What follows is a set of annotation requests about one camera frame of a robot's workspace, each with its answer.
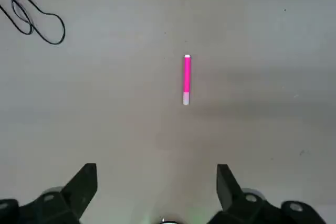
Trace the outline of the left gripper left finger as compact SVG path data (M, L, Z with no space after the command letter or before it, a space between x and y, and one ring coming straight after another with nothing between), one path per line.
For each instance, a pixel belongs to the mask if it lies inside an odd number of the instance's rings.
M80 223L97 189L97 165L86 163L61 190L43 193L26 205L1 199L1 223Z

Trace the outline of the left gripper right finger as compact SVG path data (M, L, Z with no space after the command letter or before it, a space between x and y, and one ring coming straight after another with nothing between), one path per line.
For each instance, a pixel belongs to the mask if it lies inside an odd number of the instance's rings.
M325 223L310 205L284 201L275 207L255 193L244 192L229 166L217 165L216 191L222 210L209 223Z

